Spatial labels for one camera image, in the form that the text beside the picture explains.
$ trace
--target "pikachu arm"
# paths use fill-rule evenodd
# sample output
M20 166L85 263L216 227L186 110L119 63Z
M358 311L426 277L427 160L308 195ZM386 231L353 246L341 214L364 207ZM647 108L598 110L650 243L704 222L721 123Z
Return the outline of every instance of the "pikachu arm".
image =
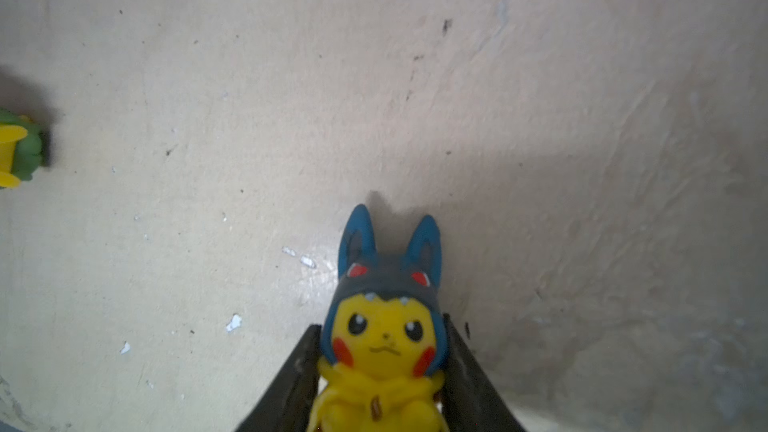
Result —
M315 432L320 426L320 416L325 411L327 405L340 399L341 392L339 389L328 387L312 403L312 411L310 412L310 420L306 425L306 432Z
M331 365L326 358L321 357L317 361L317 369L328 380L328 387L341 390L341 398L351 404L367 403L379 388L375 380L341 362Z
M438 370L431 377L392 379L382 390L382 408L397 408L413 400L432 400L432 396L446 382L446 375Z

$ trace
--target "black eye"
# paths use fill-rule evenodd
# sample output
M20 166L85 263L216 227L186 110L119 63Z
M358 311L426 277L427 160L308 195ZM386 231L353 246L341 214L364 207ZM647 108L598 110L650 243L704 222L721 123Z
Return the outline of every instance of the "black eye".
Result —
M422 337L424 336L422 323L419 321L408 322L408 324L406 324L406 335L414 342L422 340Z
M368 321L360 314L352 314L350 317L350 324L347 328L352 335L360 335L368 327Z

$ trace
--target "green toy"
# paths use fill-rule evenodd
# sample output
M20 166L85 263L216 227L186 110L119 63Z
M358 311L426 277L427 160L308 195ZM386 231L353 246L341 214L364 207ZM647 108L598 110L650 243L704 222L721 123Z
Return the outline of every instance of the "green toy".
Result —
M41 127L0 107L0 187L14 188L20 181L32 180L42 164Z

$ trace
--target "red eye on hood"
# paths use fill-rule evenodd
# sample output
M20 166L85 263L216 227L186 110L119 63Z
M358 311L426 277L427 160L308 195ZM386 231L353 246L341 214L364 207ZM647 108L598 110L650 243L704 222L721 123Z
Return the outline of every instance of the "red eye on hood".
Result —
M346 272L347 277L359 277L360 275L364 275L366 272L368 272L368 267L365 267L360 264L352 264L350 267L350 270Z
M414 272L411 274L411 278L424 287L429 287L429 277L424 272Z

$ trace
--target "concrete floor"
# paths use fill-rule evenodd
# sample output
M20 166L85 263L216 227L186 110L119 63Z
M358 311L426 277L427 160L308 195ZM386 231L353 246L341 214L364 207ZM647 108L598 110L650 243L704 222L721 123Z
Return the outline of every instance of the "concrete floor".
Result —
M231 430L365 201L384 249L437 217L442 306L531 430L768 430L768 0L0 16L0 105L53 137L0 193L0 420Z

